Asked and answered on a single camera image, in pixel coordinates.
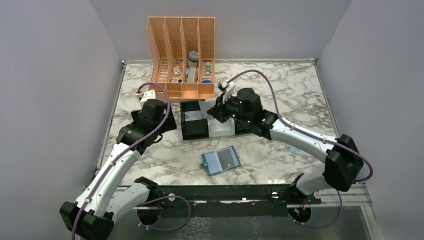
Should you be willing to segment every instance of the white connector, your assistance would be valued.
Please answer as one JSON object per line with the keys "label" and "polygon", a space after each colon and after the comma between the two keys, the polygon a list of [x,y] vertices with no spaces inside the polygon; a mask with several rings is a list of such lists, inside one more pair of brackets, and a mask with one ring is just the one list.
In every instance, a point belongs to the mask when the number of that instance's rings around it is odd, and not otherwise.
{"label": "white connector", "polygon": [[140,99],[141,109],[143,109],[143,105],[149,99],[156,99],[156,90],[148,90],[148,91],[143,92],[143,95]]}

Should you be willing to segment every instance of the white wall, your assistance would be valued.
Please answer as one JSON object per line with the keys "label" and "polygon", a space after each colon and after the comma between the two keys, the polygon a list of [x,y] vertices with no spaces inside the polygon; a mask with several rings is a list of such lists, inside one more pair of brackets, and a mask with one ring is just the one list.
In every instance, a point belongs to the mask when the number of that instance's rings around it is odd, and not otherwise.
{"label": "white wall", "polygon": [[319,58],[351,0],[91,0],[121,59],[152,59],[149,16],[216,17],[216,57]]}
{"label": "white wall", "polygon": [[423,39],[424,1],[353,0],[318,62],[341,131],[374,166],[387,240],[424,235]]}
{"label": "white wall", "polygon": [[63,239],[121,62],[89,0],[0,1],[1,239]]}

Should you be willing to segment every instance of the gray floor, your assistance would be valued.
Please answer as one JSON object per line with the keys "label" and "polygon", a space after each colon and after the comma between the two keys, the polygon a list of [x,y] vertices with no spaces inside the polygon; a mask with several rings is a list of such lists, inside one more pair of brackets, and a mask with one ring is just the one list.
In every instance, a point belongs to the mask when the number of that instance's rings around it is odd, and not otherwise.
{"label": "gray floor", "polygon": [[[311,225],[331,222],[339,211],[338,207],[312,209]],[[172,228],[184,219],[159,219],[155,227]],[[110,240],[368,240],[371,239],[359,206],[343,208],[343,214],[333,226],[311,229],[299,226],[288,217],[227,217],[192,218],[184,228],[172,232],[146,230],[138,227],[136,211],[122,217],[115,227]]]}

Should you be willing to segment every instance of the table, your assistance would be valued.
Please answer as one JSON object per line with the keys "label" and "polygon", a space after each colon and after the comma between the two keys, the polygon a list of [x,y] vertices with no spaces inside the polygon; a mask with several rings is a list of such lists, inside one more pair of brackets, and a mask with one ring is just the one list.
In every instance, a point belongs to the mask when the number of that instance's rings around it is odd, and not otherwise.
{"label": "table", "polygon": [[[151,63],[127,64],[119,92],[110,133],[103,155],[106,161],[119,130],[131,123],[131,111],[139,110],[135,96],[138,87],[150,82]],[[215,80],[249,69],[262,71],[271,81],[281,114],[289,121],[325,135],[335,136],[331,116],[315,65],[312,62],[236,62],[217,61]],[[256,73],[241,76],[236,91],[253,88],[261,97],[264,109],[275,112],[266,81]],[[215,83],[215,96],[220,94]],[[177,130],[163,135],[161,142],[149,147],[130,168],[122,185],[131,185],[144,176],[161,185],[236,185],[287,184],[300,173],[309,173],[324,165],[313,157],[294,154],[282,142],[269,141],[253,134],[200,140],[183,140],[180,105],[172,104]],[[201,154],[234,146],[242,166],[218,175],[208,176],[200,168]]]}

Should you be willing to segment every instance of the white marble surface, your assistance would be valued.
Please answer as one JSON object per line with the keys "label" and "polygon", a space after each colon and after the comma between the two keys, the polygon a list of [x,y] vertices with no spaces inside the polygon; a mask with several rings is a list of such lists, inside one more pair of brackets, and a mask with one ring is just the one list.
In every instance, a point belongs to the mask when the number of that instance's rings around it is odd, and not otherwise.
{"label": "white marble surface", "polygon": [[[289,121],[313,131],[335,136],[323,92],[312,63],[217,63],[215,81],[232,77],[244,70],[262,71],[271,81],[281,114]],[[107,140],[105,158],[110,154],[121,127],[131,122],[131,111],[140,108],[137,88],[149,82],[152,65],[129,64],[119,94]],[[251,87],[261,97],[264,109],[275,112],[270,89],[258,74],[248,73],[235,81],[236,90]],[[215,88],[215,96],[220,93]],[[144,176],[162,185],[224,185],[291,183],[300,173],[323,167],[313,157],[289,152],[285,145],[252,134],[183,141],[179,104],[172,105],[177,130],[167,132],[163,140],[149,147],[131,167],[122,185],[131,185]],[[234,145],[242,166],[208,176],[200,168],[201,154]]]}

